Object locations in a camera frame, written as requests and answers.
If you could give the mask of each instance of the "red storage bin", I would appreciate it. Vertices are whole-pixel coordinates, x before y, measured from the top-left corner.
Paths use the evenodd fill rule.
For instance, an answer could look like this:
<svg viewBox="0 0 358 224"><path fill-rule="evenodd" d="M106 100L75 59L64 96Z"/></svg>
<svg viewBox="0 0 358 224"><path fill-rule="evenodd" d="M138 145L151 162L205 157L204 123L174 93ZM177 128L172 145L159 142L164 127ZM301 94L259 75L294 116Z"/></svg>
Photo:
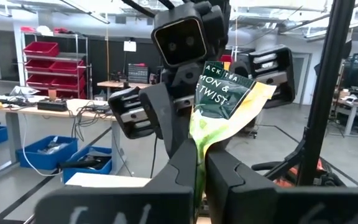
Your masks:
<svg viewBox="0 0 358 224"><path fill-rule="evenodd" d="M34 29L33 27L20 27L20 30L22 32L36 32L36 29Z"/></svg>
<svg viewBox="0 0 358 224"><path fill-rule="evenodd" d="M32 75L27 79L27 84L34 87L51 87L56 77L50 75Z"/></svg>
<svg viewBox="0 0 358 224"><path fill-rule="evenodd" d="M84 61L77 62L55 62L49 68L52 72L55 73L64 73L64 74L78 74L82 75L85 71L85 68L78 68L79 66L84 66Z"/></svg>
<svg viewBox="0 0 358 224"><path fill-rule="evenodd" d="M36 60L31 59L25 64L25 69L28 72L49 72L49 67L53 64L53 61L49 60Z"/></svg>
<svg viewBox="0 0 358 224"><path fill-rule="evenodd" d="M77 93L74 93L74 92L67 92L67 91L57 91L57 97L58 98L73 98L73 99L77 99L78 98L78 95ZM82 91L80 93L80 97L79 99L86 99L86 95L85 95L85 92Z"/></svg>
<svg viewBox="0 0 358 224"><path fill-rule="evenodd" d="M68 32L68 29L66 29L66 28L54 28L53 29L53 32L55 32L55 33L64 33L64 34L67 34L67 32Z"/></svg>
<svg viewBox="0 0 358 224"><path fill-rule="evenodd" d="M34 41L25 47L24 53L26 55L56 57L60 51L55 42Z"/></svg>
<svg viewBox="0 0 358 224"><path fill-rule="evenodd" d="M80 89L85 86L84 77L80 78ZM78 89L78 80L76 78L68 77L59 77L52 82L52 86L55 88L66 89L66 90L77 90Z"/></svg>

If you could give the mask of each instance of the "ceiling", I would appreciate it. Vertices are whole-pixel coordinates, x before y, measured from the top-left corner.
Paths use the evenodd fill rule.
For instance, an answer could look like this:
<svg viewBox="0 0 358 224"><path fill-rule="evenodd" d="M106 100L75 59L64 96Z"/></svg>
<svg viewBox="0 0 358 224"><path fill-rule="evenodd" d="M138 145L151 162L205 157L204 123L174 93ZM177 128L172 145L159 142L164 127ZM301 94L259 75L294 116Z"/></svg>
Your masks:
<svg viewBox="0 0 358 224"><path fill-rule="evenodd" d="M142 17L137 11L125 5L121 0L72 0L83 7L101 14ZM231 30L242 29L260 32L278 30L278 33L304 37L325 30L328 18L305 25L299 29L285 32L293 26L310 21L329 13L333 0L231 0ZM152 11L166 8L157 0L135 0L141 6ZM172 0L175 5L183 4L181 0ZM81 13L81 11L59 0L0 0L0 8L23 9L37 12L49 10L53 12ZM353 21L358 22L358 8L354 11Z"/></svg>

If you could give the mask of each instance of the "white desk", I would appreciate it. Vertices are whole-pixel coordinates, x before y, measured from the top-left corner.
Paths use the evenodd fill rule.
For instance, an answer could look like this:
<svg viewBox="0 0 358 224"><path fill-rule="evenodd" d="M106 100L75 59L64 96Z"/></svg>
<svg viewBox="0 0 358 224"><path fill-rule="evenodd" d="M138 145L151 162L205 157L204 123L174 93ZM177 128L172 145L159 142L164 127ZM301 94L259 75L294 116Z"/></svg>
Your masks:
<svg viewBox="0 0 358 224"><path fill-rule="evenodd" d="M150 180L140 177L76 173L66 184L82 187L144 187ZM197 224L210 223L209 218L199 217L197 219Z"/></svg>
<svg viewBox="0 0 358 224"><path fill-rule="evenodd" d="M353 102L353 103L350 103L346 100L338 100L337 101L338 103L338 106L339 105L346 105L346 106L350 106L351 107L351 113L349 114L349 116L347 117L347 122L346 122L346 127L345 127L345 133L344 133L344 136L347 136L347 137L358 137L358 136L355 136L355 135L352 135L351 132L352 132L352 128L353 128L353 122L354 122L354 119L356 118L356 113L357 113L357 109L358 109L358 102Z"/></svg>
<svg viewBox="0 0 358 224"><path fill-rule="evenodd" d="M74 116L78 114L77 109L84 107L89 100L79 100L79 99L72 99L67 101L67 107L72 112L70 114L68 111L65 112L57 112L57 111L45 111L45 110L38 110L36 107L28 107L22 108L17 110L16 108L10 110L8 108L0 109L0 111L5 112L5 119L6 119L6 128L7 128L7 136L8 136L8 146L10 152L11 160L4 165L0 166L0 175L2 173L8 172L13 168L19 166L19 161L16 157L16 150L22 148L22 137L20 133L20 126L19 126L19 117L18 114L33 114L33 115L40 115L40 116L49 116L49 117L59 117L59 118L71 118L73 119ZM105 105L107 101L93 101L96 105ZM84 112L82 114L83 118L94 118L94 113L91 112ZM118 152L121 154L123 159L125 160L124 151L121 148L120 143L120 135L121 135L121 128L116 122L115 117L108 116L107 118L103 119L103 121L111 122L111 147L112 149L116 149L116 145L118 146L118 150L112 150L112 159L113 159L113 168L112 174L117 174L118 171L123 166L123 162L118 155Z"/></svg>

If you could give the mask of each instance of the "black pole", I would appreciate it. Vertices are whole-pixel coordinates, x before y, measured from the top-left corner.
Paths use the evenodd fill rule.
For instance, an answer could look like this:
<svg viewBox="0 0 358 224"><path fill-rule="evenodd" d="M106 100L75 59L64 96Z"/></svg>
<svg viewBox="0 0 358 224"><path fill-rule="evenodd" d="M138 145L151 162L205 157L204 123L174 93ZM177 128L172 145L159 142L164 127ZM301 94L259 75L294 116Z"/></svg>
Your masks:
<svg viewBox="0 0 358 224"><path fill-rule="evenodd" d="M355 0L334 0L331 8L320 71L305 129L305 155L300 164L297 185L313 185L354 3Z"/></svg>

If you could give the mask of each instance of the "green tea packet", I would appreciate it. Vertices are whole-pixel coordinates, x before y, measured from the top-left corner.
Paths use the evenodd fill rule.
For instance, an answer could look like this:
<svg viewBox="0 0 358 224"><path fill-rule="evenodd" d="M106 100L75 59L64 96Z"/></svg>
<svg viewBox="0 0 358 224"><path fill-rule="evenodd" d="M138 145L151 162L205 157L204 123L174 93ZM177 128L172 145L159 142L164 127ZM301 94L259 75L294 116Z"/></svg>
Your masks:
<svg viewBox="0 0 358 224"><path fill-rule="evenodd" d="M198 80L190 136L197 147L196 212L205 187L204 157L210 145L225 140L252 121L270 99L270 86L223 69L221 62L206 62Z"/></svg>

